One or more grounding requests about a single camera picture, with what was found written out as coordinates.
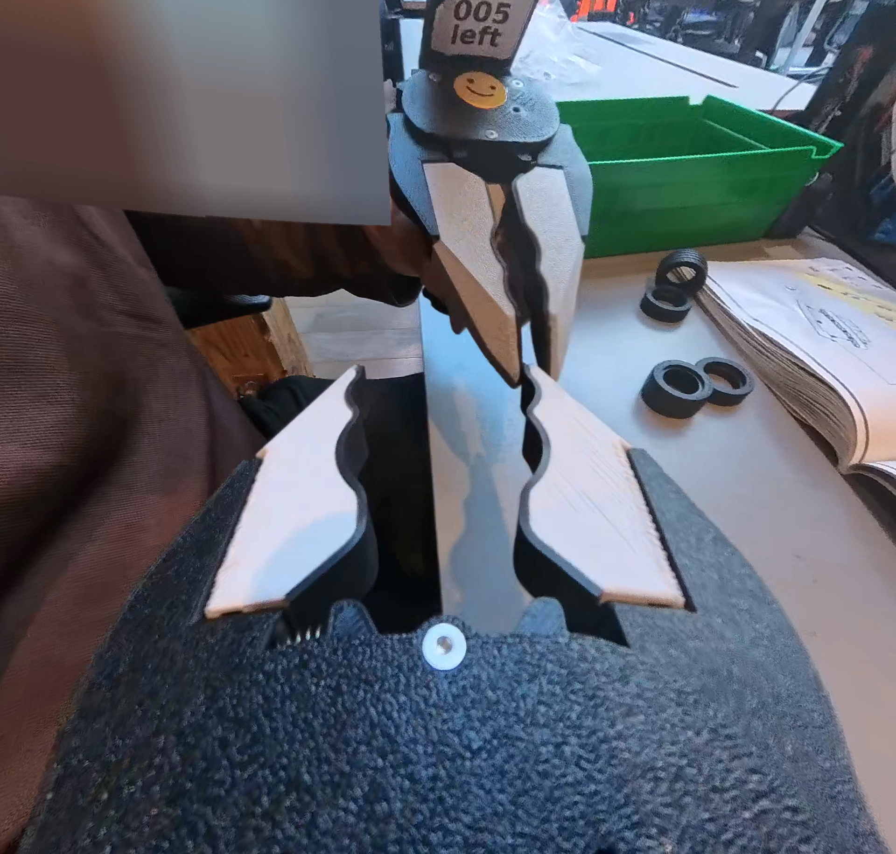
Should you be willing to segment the grey desk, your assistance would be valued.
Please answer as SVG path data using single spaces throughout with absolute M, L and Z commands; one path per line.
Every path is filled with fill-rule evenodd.
M 894 499 L 846 479 L 825 441 L 763 385 L 736 408 L 687 421 L 640 398 L 668 359 L 738 359 L 694 308 L 679 325 L 639 309 L 662 252 L 585 262 L 561 378 L 581 404 L 647 450 L 753 565 L 808 649 L 837 709 L 878 828 L 894 848 Z M 469 333 L 420 299 L 442 611 L 480 631 L 512 629 L 530 597 L 512 567 L 521 488 L 520 393 Z

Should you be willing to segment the person's left forearm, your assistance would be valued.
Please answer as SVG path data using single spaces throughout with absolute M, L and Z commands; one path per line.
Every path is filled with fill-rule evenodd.
M 420 279 L 388 264 L 390 225 L 286 222 L 127 211 L 161 281 L 220 295 L 322 297 L 343 290 L 405 307 Z

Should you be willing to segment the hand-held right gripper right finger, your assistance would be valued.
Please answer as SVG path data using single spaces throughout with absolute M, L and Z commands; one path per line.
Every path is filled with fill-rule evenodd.
M 524 367 L 515 555 L 541 557 L 604 603 L 684 607 L 631 446 L 534 364 Z

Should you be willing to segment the person's left hand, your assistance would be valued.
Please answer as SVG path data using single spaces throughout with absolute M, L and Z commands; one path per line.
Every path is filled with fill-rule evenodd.
M 389 266 L 403 276 L 420 279 L 424 288 L 435 293 L 438 279 L 433 272 L 436 266 L 431 239 L 394 201 L 390 208 L 391 222 L 384 245 Z

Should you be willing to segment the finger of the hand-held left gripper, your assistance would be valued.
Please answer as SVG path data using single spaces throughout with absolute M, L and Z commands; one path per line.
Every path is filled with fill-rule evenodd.
M 584 261 L 565 174 L 536 167 L 499 184 L 498 199 L 499 372 L 521 378 L 521 329 L 528 325 L 537 366 L 559 378 Z
M 425 163 L 437 235 L 427 288 L 512 388 L 521 383 L 521 311 L 497 241 L 491 187 L 454 163 Z

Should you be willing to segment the wooden post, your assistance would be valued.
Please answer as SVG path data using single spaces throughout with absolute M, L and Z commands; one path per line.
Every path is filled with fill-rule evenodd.
M 186 331 L 233 397 L 257 394 L 288 376 L 313 377 L 307 349 L 284 298 L 268 311 Z

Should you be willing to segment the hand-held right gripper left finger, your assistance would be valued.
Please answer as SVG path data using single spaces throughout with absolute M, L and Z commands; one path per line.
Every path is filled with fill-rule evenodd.
M 360 475 L 368 457 L 353 365 L 263 448 L 204 605 L 206 618 L 280 611 L 329 618 L 378 574 Z

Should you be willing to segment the green storage bin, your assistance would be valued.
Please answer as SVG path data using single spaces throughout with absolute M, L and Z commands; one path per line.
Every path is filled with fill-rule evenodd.
M 843 148 L 714 96 L 557 107 L 591 172 L 586 258 L 759 240 Z

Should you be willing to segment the thick instruction booklet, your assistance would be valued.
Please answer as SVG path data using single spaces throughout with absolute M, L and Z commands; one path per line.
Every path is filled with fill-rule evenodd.
M 835 258 L 713 260 L 697 299 L 840 473 L 895 492 L 893 288 Z

